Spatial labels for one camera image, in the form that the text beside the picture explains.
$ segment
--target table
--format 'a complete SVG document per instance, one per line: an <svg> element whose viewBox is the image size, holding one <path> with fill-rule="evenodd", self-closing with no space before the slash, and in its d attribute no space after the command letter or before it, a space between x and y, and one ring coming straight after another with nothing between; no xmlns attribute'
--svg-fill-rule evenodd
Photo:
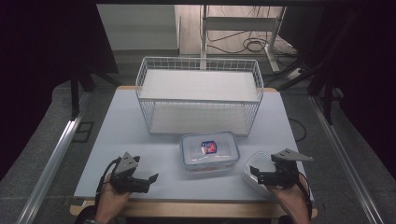
<svg viewBox="0 0 396 224"><path fill-rule="evenodd" d="M285 214L271 194L261 196L241 177L242 166L258 151L273 154L285 147L298 151L279 92L264 92L249 137L237 138L241 157L230 170L187 173L178 147L179 139L176 135L150 135L134 87L119 87L75 197L92 200L106 166L128 151L132 156L141 157L135 177L148 178L159 173L159 178L147 194L133 194L123 216L280 217ZM304 173L300 162L298 167ZM77 215L82 207L71 207L71 213Z"/></svg>

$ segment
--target wire basket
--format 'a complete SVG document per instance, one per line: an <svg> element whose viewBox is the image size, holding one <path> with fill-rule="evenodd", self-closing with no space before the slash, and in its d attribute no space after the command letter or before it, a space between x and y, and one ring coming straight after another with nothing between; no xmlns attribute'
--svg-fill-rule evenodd
<svg viewBox="0 0 396 224"><path fill-rule="evenodd" d="M136 96L149 133L248 136L262 101L255 60L146 57Z"/></svg>

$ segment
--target floor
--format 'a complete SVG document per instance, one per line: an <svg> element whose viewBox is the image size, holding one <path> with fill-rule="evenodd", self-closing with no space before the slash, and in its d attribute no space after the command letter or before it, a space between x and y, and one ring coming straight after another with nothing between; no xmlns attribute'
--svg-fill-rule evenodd
<svg viewBox="0 0 396 224"><path fill-rule="evenodd" d="M225 8L223 11L228 15L229 12ZM283 44L283 48L287 49L290 46ZM119 80L122 85L134 85L135 74L137 74L143 56L150 54L173 56L172 53L162 51L147 51L142 54L115 52L114 54L120 73L111 76ZM198 53L191 51L186 54L193 56ZM220 52L216 52L212 56L217 57L218 54ZM222 57L256 59L260 64L264 80L268 81L276 77L269 69L268 61L262 55L222 54ZM33 223L73 223L76 219L69 212L70 204L74 203L74 190L116 89L96 75L92 75L92 78L96 87L90 93L90 100L81 121L92 125L91 134L88 138L79 134L75 135L75 141L71 142L64 154L59 170L49 186ZM287 79L288 76L285 76L277 79L276 82L284 82ZM318 216L313 219L313 223L375 223L369 221L362 208L359 193L353 188L353 183L348 178L345 167L340 161L329 135L326 134L325 127L320 122L312 98L306 93L307 84L309 84L309 80L282 91L281 95L299 150L315 159L315 162L304 165L318 209ZM52 99L52 105L49 107L46 117L37 127L31 141L0 182L0 223L15 223L18 220L21 210L31 196L35 183L70 119L69 83L66 82L55 88ZM396 223L396 214L394 213L396 208L395 179L391 177L379 158L350 124L337 101L334 101L332 105L332 120L332 127L350 158L350 164L353 165L361 182L368 189L369 195L383 218L383 223ZM164 223L165 221L155 220L155 223ZM207 220L195 221L207 223ZM250 220L249 223L261 222Z"/></svg>

